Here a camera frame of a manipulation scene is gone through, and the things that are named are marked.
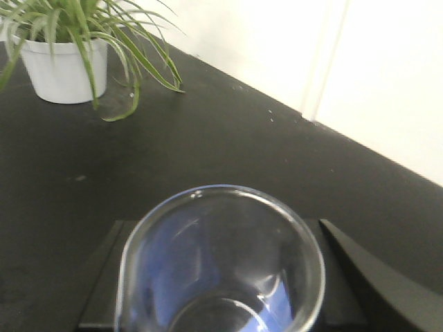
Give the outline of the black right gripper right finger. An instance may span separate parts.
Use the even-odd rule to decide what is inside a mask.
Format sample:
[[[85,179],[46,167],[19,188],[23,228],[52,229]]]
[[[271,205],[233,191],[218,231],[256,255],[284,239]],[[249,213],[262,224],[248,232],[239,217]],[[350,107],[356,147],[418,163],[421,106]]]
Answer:
[[[382,262],[331,221],[321,219],[320,224],[337,240],[368,283],[400,316],[421,331],[442,330],[441,295]]]

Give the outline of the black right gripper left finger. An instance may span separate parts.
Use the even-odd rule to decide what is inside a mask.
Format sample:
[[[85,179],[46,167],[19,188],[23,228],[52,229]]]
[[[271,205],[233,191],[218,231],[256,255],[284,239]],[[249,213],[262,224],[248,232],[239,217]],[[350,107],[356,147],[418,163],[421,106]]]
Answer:
[[[117,220],[100,244],[98,271],[82,309],[79,329],[112,329],[118,290],[118,276],[123,249],[136,220]]]

